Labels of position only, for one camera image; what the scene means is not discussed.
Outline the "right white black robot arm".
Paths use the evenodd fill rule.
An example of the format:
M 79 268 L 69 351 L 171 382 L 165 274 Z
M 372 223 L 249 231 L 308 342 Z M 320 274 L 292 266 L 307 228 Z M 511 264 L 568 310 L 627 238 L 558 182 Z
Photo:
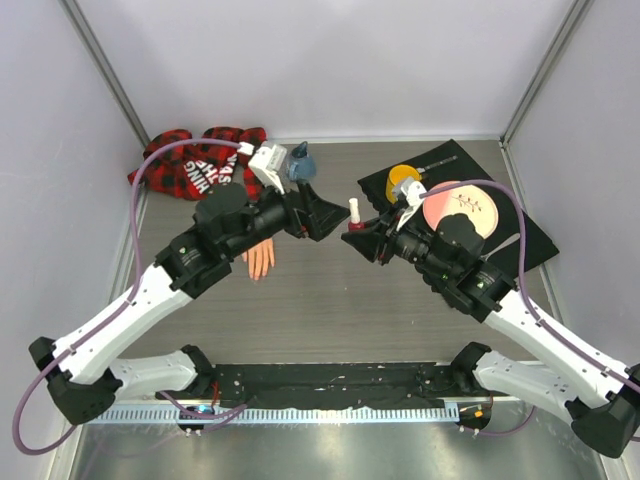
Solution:
M 639 369 L 568 330 L 529 299 L 514 279 L 481 259 L 484 239 L 464 214 L 420 235 L 388 212 L 341 236 L 370 262 L 399 257 L 446 303 L 506 335 L 546 366 L 537 371 L 477 343 L 455 358 L 451 380 L 465 395 L 481 388 L 518 397 L 567 423 L 591 449 L 618 458 L 639 428 Z

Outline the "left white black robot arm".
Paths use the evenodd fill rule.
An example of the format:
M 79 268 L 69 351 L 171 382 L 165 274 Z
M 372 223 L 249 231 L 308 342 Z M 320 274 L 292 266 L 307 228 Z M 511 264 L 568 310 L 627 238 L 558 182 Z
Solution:
M 238 184 L 217 185 L 199 201 L 194 224 L 161 250 L 117 300 L 76 331 L 29 347 L 49 394 L 74 426 L 106 412 L 117 400 L 166 391 L 205 397 L 214 368 L 197 347 L 128 360 L 121 353 L 151 327 L 198 298 L 231 272 L 236 257 L 284 231 L 319 242 L 350 215 L 321 199 L 306 182 L 281 192 L 269 187 L 252 203 Z

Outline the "red nail polish bottle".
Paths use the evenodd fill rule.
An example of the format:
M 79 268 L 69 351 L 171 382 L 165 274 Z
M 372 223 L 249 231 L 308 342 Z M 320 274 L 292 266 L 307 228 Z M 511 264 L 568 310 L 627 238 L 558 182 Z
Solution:
M 364 228 L 364 223 L 362 221 L 360 221 L 360 222 L 349 221 L 348 222 L 348 231 L 349 232 L 362 230 L 363 228 Z

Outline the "white nail polish cap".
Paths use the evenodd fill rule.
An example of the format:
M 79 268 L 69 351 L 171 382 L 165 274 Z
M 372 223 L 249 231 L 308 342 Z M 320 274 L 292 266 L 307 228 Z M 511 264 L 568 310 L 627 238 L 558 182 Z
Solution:
M 359 210 L 359 201 L 357 198 L 352 197 L 349 199 L 349 210 L 350 210 L 350 222 L 352 224 L 358 224 L 361 222 L 360 210 Z

